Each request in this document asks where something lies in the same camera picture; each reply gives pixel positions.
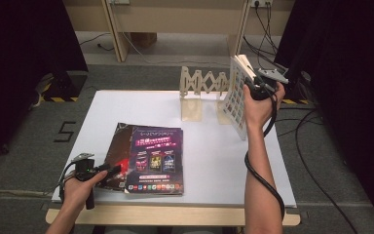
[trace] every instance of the gray carpet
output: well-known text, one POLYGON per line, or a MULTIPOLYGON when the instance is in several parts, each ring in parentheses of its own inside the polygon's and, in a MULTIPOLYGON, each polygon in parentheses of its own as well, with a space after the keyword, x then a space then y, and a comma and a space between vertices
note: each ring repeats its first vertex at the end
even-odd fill
MULTIPOLYGON (((9 142, 9 153, 0 155, 0 190, 52 192, 84 122, 96 90, 178 90, 181 67, 90 65, 88 79, 76 102, 43 102, 24 117, 9 142), (64 130, 73 132, 59 134, 64 130)), ((212 68, 212 72, 228 69, 212 68)), ((311 105, 284 104, 276 123, 283 159, 290 177, 302 223, 285 233, 352 233, 350 226, 310 178, 297 152, 296 128, 311 105)), ((320 117, 314 113, 311 117, 320 117)), ((359 233, 374 233, 374 209, 321 118, 299 131, 303 159, 318 183, 340 205, 359 233)), ((43 233, 49 196, 31 198, 0 194, 0 233, 43 233)), ((91 233, 78 226, 76 233, 91 233)))

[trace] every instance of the black cable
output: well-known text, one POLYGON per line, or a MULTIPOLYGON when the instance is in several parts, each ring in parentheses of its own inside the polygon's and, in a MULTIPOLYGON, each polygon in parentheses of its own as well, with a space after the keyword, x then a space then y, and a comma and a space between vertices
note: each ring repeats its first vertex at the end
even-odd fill
POLYGON ((350 227, 352 228, 354 233, 357 233, 355 227, 352 225, 351 221, 348 219, 348 217, 345 215, 345 213, 341 210, 341 208, 336 204, 336 202, 330 197, 330 195, 320 186, 318 181, 315 179, 314 175, 312 174, 311 170, 309 169, 308 165, 306 164, 305 159, 304 159, 304 157, 302 155, 302 152, 300 150, 299 138, 298 138, 300 126, 302 125, 303 122, 305 122, 305 119, 308 118, 308 116, 311 115, 314 112, 315 112, 315 110, 312 110, 308 114, 306 114, 305 117, 303 117, 303 119, 300 121, 300 123, 296 127, 295 139, 296 139, 297 152, 299 154, 300 159, 302 160, 303 166, 305 167, 306 171, 308 172, 309 176, 312 178, 314 183, 318 186, 320 191, 329 199, 329 201, 333 204, 333 206, 339 211, 339 213, 342 215, 342 217, 345 219, 345 221, 350 225, 350 227))
POLYGON ((267 5, 267 15, 268 15, 267 16, 267 31, 269 32, 268 37, 269 37, 270 41, 272 42, 271 43, 272 49, 276 54, 277 50, 278 50, 278 47, 276 47, 275 42, 272 39, 272 32, 270 31, 270 21, 272 19, 272 5, 270 4, 270 2, 267 2, 266 5, 267 5))
MULTIPOLYGON (((318 123, 318 122, 312 121, 313 119, 317 119, 317 118, 320 118, 320 116, 310 118, 310 119, 306 120, 305 123, 311 123, 311 124, 316 124, 316 125, 324 125, 323 123, 318 123)), ((279 120, 276 120, 276 123, 281 122, 281 121, 292 121, 292 120, 300 121, 301 119, 293 119, 293 118, 279 119, 279 120)))
POLYGON ((96 38, 98 38, 98 37, 100 37, 100 36, 107 35, 107 34, 111 34, 111 33, 110 33, 110 32, 105 32, 105 33, 99 34, 99 35, 97 35, 97 36, 96 36, 95 38, 93 38, 93 39, 90 39, 90 40, 87 40, 87 41, 83 41, 83 42, 81 42, 81 43, 80 43, 80 46, 83 45, 83 44, 85 44, 85 43, 87 43, 87 42, 91 42, 91 41, 95 40, 96 38))
POLYGON ((105 47, 103 47, 101 44, 97 44, 97 46, 99 47, 99 48, 102 48, 102 49, 104 49, 105 51, 112 51, 112 50, 114 50, 114 47, 113 48, 110 48, 110 49, 107 49, 107 48, 105 48, 105 47))
MULTIPOLYGON (((313 118, 310 118, 310 119, 308 119, 308 120, 305 120, 303 124, 306 124, 306 123, 312 123, 312 124, 317 124, 317 125, 324 125, 324 124, 321 124, 321 123, 317 123, 317 122, 313 122, 313 121, 311 121, 311 120, 316 119, 316 118, 319 118, 319 116, 317 116, 317 117, 313 117, 313 118)), ((285 132, 285 133, 283 133, 283 134, 279 134, 278 137, 283 137, 284 135, 291 134, 291 133, 293 133, 293 132, 295 132, 295 131, 296 131, 296 129, 294 129, 294 130, 290 130, 290 131, 285 132)))
POLYGON ((75 164, 74 162, 69 163, 68 166, 66 166, 66 168, 63 170, 62 175, 59 178, 59 181, 58 181, 58 185, 59 185, 59 198, 60 198, 61 203, 63 203, 63 198, 64 198, 64 187, 63 187, 64 184, 63 184, 63 180, 65 179, 66 171, 68 171, 68 169, 72 165, 74 165, 74 164, 75 164))
POLYGON ((263 50, 259 50, 259 49, 257 49, 255 46, 251 45, 251 44, 247 41, 247 39, 245 38, 245 35, 243 36, 243 39, 244 39, 244 41, 245 41, 245 43, 247 44, 248 47, 250 47, 250 48, 252 48, 252 49, 254 49, 254 50, 257 50, 257 51, 259 51, 259 52, 262 52, 262 53, 268 54, 268 55, 270 55, 270 56, 274 56, 274 55, 275 55, 275 54, 273 54, 273 53, 271 53, 271 52, 267 52, 267 51, 263 51, 263 50))
MULTIPOLYGON (((265 27, 265 25, 263 23, 263 20, 259 16, 259 13, 257 11, 258 7, 255 7, 254 9, 256 11, 256 16, 259 18, 259 21, 262 24, 263 31, 265 32, 263 39, 267 37, 268 38, 267 41, 269 42, 269 44, 272 46, 272 48, 275 48, 276 47, 275 43, 273 42, 272 37, 269 34, 269 31, 266 29, 266 27, 265 27)), ((268 12, 268 24, 270 26, 269 12, 268 12)))
POLYGON ((260 54, 260 51, 261 52, 264 52, 264 53, 267 53, 269 54, 268 52, 265 52, 263 50, 259 50, 258 48, 256 48, 255 46, 251 45, 247 39, 245 37, 243 37, 245 43, 247 44, 247 46, 249 47, 249 49, 255 53, 257 56, 259 56, 260 58, 262 58, 263 60, 265 60, 266 62, 268 62, 269 64, 275 66, 280 72, 285 72, 285 68, 277 63, 274 63, 273 61, 271 61, 270 59, 268 59, 266 56, 264 56, 263 54, 260 54))
MULTIPOLYGON (((260 51, 260 50, 261 50, 265 38, 266 38, 266 34, 263 36, 262 42, 260 42, 260 46, 259 46, 259 49, 258 49, 257 51, 260 51)), ((261 56, 261 54, 258 53, 258 54, 257 54, 257 63, 259 63, 259 66, 260 66, 262 69, 266 70, 266 69, 262 66, 262 64, 260 63, 260 57, 264 58, 265 56, 261 56)))
MULTIPOLYGON (((275 124, 275 121, 276 121, 276 117, 277 117, 277 114, 278 114, 278 110, 277 110, 277 97, 275 94, 271 95, 270 94, 270 91, 268 91, 268 89, 266 88, 266 83, 264 83, 263 79, 261 79, 260 77, 256 76, 256 77, 253 77, 253 79, 259 79, 261 84, 260 84, 260 87, 263 87, 263 89, 267 92, 267 94, 269 94, 269 99, 271 100, 272 102, 272 117, 270 119, 270 122, 269 122, 269 125, 268 127, 266 128, 266 130, 263 132, 263 135, 264 137, 269 133, 269 131, 272 129, 272 127, 274 126, 275 124)), ((248 151, 245 153, 245 156, 244 156, 244 163, 245 163, 245 166, 247 167, 248 171, 261 183, 263 184, 271 193, 272 195, 278 200, 279 202, 279 205, 280 205, 280 214, 281 214, 281 220, 284 219, 284 202, 283 202, 283 199, 281 198, 281 195, 278 193, 278 191, 268 182, 266 181, 266 179, 264 179, 260 174, 258 174, 254 168, 251 166, 250 164, 250 161, 248 160, 248 151)))
POLYGON ((248 151, 245 153, 245 156, 244 156, 244 163, 245 163, 245 166, 247 167, 247 169, 250 171, 250 173, 257 179, 259 180, 259 182, 261 184, 263 184, 272 194, 273 196, 275 196, 275 198, 278 200, 279 202, 279 206, 280 206, 280 214, 281 214, 281 220, 284 219, 284 201, 283 199, 281 198, 281 195, 278 193, 278 191, 276 191, 276 189, 270 185, 270 183, 268 181, 266 181, 266 179, 264 179, 262 176, 260 176, 254 169, 253 167, 251 167, 251 164, 250 162, 248 161, 248 151))

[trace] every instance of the purple magazine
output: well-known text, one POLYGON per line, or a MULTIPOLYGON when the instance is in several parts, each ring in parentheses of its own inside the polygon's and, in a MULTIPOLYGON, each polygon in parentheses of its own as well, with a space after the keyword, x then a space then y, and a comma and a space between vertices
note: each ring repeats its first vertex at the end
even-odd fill
POLYGON ((183 131, 134 127, 126 193, 182 195, 183 131))

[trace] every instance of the handheld controller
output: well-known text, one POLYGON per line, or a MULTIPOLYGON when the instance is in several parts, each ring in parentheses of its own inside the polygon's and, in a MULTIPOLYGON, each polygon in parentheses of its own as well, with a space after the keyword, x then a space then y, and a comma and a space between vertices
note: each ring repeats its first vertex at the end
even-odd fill
POLYGON ((245 77, 244 83, 250 88, 251 97, 255 100, 263 100, 272 96, 278 89, 277 81, 284 84, 288 83, 288 80, 277 70, 258 69, 254 72, 256 74, 254 80, 245 77))
POLYGON ((266 79, 266 82, 258 81, 258 77, 254 81, 249 77, 245 77, 244 83, 250 89, 251 97, 255 100, 263 100, 275 93, 277 89, 276 81, 266 79))
MULTIPOLYGON (((93 154, 89 153, 82 153, 75 157, 71 161, 71 165, 75 164, 75 177, 80 181, 87 181, 94 177, 96 174, 98 174, 101 171, 108 170, 107 177, 111 176, 112 173, 117 173, 117 169, 114 168, 114 171, 109 170, 110 166, 108 164, 103 164, 99 167, 94 167, 94 159, 89 159, 90 157, 94 156, 93 154)), ((94 191, 91 189, 90 195, 87 198, 86 201, 86 208, 87 210, 91 210, 95 207, 94 204, 94 191)))

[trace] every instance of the black controller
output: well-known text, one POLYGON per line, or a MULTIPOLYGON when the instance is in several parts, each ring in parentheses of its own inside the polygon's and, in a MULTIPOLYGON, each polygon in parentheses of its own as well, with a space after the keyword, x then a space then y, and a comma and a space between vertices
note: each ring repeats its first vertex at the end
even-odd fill
POLYGON ((263 78, 262 76, 254 77, 254 80, 245 77, 244 83, 250 88, 251 97, 255 100, 269 98, 277 90, 275 80, 263 78))
MULTIPOLYGON (((94 177, 97 173, 101 171, 108 170, 108 175, 112 176, 112 174, 117 173, 117 169, 114 168, 114 170, 110 170, 110 166, 108 164, 101 165, 99 167, 94 167, 94 159, 89 159, 88 157, 91 157, 93 155, 91 154, 81 154, 78 157, 74 159, 75 162, 75 177, 80 181, 87 181, 94 177)), ((87 210, 91 210, 95 207, 94 204, 94 192, 91 189, 90 195, 87 198, 86 201, 86 208, 87 210)))

